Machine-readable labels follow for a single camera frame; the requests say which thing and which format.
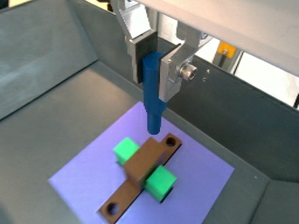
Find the green block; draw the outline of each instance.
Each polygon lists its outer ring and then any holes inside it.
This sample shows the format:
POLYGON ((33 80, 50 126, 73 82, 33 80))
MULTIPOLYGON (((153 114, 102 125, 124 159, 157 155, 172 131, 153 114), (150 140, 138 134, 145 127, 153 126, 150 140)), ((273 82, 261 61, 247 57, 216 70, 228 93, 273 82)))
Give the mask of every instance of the green block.
POLYGON ((113 152, 116 153, 116 161, 122 165, 126 160, 134 155, 138 149, 138 145, 130 138, 125 138, 114 147, 113 152))
POLYGON ((145 180, 144 189, 158 202, 170 191, 174 180, 176 177, 161 165, 154 169, 152 175, 145 180))

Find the gray wall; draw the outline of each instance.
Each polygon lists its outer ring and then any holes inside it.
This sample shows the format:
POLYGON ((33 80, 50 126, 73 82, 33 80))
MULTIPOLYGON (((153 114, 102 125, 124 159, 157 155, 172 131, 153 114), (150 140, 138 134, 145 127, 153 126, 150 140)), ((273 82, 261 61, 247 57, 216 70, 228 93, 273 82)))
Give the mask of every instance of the gray wall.
POLYGON ((0 12, 0 119, 96 59, 66 0, 0 12))

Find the bolt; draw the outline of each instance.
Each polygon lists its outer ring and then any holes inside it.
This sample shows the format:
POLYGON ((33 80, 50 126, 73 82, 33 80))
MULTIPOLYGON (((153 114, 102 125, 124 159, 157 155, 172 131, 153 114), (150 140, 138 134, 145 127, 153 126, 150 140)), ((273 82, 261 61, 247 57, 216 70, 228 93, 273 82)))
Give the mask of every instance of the bolt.
POLYGON ((181 65, 178 74, 181 78, 189 81, 194 77, 196 72, 197 72, 197 67, 186 62, 185 64, 181 65))
POLYGON ((228 52, 229 52, 228 49, 224 49, 224 50, 221 51, 221 54, 226 55, 228 52))

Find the blue cylinder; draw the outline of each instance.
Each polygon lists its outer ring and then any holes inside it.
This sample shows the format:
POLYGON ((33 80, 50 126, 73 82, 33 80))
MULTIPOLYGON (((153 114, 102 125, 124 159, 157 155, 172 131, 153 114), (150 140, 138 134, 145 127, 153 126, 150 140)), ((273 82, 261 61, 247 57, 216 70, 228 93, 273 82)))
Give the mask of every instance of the blue cylinder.
POLYGON ((144 109, 146 112, 146 131, 156 135, 161 128, 162 112, 166 103, 158 99, 158 65, 162 52, 150 52, 142 58, 144 109))

